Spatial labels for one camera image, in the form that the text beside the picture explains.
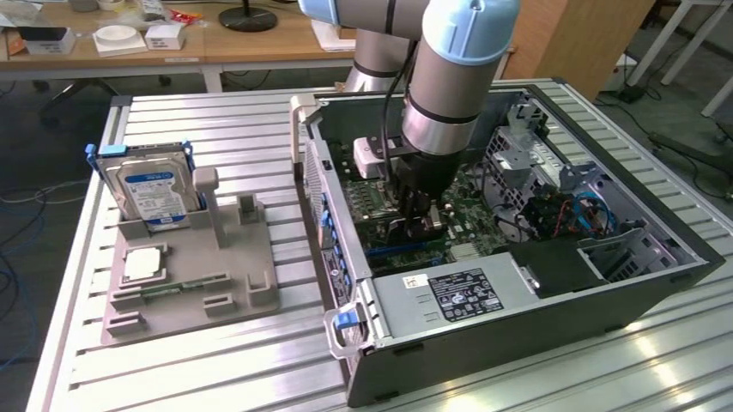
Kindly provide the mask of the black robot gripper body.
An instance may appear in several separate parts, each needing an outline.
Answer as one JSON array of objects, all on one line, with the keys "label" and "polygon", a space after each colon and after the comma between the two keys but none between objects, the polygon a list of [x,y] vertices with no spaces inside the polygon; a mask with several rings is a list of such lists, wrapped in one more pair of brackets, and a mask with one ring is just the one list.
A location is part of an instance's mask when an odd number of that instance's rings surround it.
[{"label": "black robot gripper body", "polygon": [[458,153],[434,155],[416,151],[400,156],[395,169],[398,200],[403,203],[410,196],[438,200],[454,182],[458,167]]}]

